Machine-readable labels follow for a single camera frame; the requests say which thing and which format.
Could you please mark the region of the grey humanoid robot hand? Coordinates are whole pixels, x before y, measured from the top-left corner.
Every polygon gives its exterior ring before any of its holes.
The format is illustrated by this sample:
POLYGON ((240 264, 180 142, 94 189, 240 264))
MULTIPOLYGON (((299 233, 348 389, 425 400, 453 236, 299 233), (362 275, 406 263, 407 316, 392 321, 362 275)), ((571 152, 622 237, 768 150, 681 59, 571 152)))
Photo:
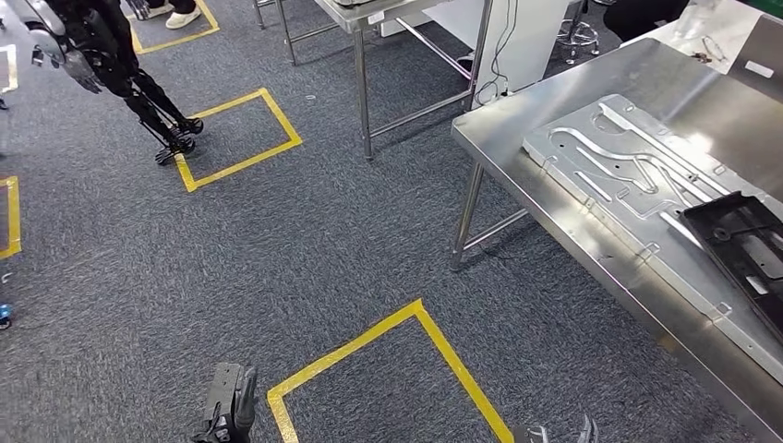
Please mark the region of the grey humanoid robot hand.
POLYGON ((93 72, 82 52, 69 51, 65 53, 62 67, 84 90, 94 94, 98 94, 102 91, 101 81, 93 72))

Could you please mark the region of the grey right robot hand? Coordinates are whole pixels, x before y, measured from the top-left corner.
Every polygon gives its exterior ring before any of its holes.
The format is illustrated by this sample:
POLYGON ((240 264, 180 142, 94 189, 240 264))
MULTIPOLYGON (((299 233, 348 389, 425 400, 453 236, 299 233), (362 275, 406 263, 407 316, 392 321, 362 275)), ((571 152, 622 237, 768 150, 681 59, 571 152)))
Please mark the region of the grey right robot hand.
MULTIPOLYGON (((549 443, 548 430, 541 425, 517 426, 512 429, 513 441, 516 443, 549 443)), ((576 440, 577 443, 597 443, 599 429, 596 421, 589 415, 584 415, 583 427, 576 440)))

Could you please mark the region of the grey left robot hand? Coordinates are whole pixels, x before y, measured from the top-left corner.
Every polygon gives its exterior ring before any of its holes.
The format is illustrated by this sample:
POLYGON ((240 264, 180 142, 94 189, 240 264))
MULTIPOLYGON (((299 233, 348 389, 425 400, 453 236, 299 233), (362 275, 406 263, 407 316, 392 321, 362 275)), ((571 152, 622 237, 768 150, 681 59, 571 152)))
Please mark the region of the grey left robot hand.
POLYGON ((191 442, 250 442, 255 423, 255 390, 258 372, 254 366, 220 362, 204 408, 204 429, 190 437, 191 442))

